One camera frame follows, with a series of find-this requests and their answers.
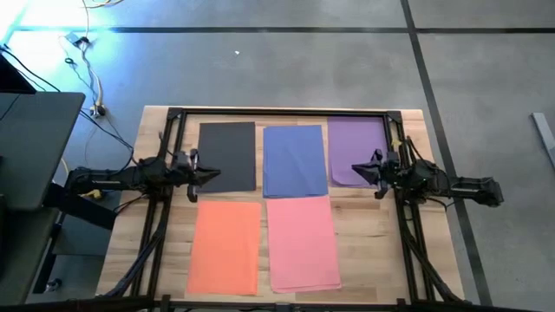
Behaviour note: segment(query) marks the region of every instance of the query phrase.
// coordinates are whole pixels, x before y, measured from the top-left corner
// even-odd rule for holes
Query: floor
[[[78,51],[59,40],[85,30],[79,5],[29,3],[9,46],[57,87],[90,99],[61,45],[77,62]],[[127,0],[90,11],[88,58],[131,142],[145,105],[422,109],[435,160],[494,176],[505,196],[496,209],[466,202],[448,213],[467,299],[487,303],[486,281],[496,306],[549,310],[555,172],[530,113],[545,113],[555,129],[554,15],[551,0]],[[127,150],[79,119],[65,158],[114,168]],[[113,194],[107,205],[116,203]],[[475,257],[471,268],[460,221],[472,226],[485,279]],[[109,233],[79,220],[64,233],[56,265],[75,273],[56,274],[75,286],[30,300],[94,294]]]

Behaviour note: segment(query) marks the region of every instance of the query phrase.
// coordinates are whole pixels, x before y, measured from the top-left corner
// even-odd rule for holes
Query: orange paper sheet
[[[330,198],[267,199],[271,288],[341,288]]]
[[[260,204],[199,202],[188,293],[256,295]]]

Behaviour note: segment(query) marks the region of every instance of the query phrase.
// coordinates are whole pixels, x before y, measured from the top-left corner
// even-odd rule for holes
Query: wooden table
[[[135,158],[155,155],[159,148],[159,132],[166,122],[168,107],[145,107],[139,134],[135,142]],[[428,133],[421,110],[402,110],[406,135],[410,135],[425,159],[433,160]],[[232,200],[259,202],[262,199],[263,136],[266,126],[320,125],[326,158],[327,119],[303,116],[249,116],[249,115],[187,115],[183,150],[196,147],[199,124],[204,122],[255,121],[257,190],[202,195],[199,200]],[[170,142],[175,140],[175,131]],[[198,295],[185,292],[187,271],[197,205],[189,203],[186,187],[176,188],[166,233],[164,253],[156,296],[169,294],[173,301],[208,302],[335,302],[335,303],[395,303],[397,298],[408,298],[407,279],[402,258],[401,239],[396,219],[393,192],[383,200],[374,199],[374,190],[330,186],[330,198],[337,238],[339,265],[343,287],[338,290],[276,294],[270,287],[268,258],[268,224],[262,210],[258,263],[258,294],[256,296]],[[137,197],[125,192],[121,201]],[[101,273],[97,293],[112,289],[136,258],[140,235],[147,213],[147,201],[128,207],[116,220],[108,253]],[[431,263],[451,290],[464,297],[459,271],[454,256],[446,213],[440,205],[428,202],[421,205],[421,221]],[[145,269],[141,294],[146,294],[150,263]],[[424,297],[420,266],[416,264],[419,294]]]

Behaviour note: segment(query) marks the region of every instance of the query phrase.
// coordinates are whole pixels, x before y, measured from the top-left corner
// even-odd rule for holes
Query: purple paper sheet
[[[346,187],[370,187],[351,165],[370,162],[376,148],[384,154],[388,148],[377,117],[329,117],[328,144],[331,184]]]

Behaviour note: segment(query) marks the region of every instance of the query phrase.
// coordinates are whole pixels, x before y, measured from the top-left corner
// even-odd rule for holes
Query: black desk
[[[23,303],[29,293],[59,213],[40,208],[84,99],[0,94],[0,116],[7,111],[0,120],[0,193],[11,209],[2,220],[0,305]]]

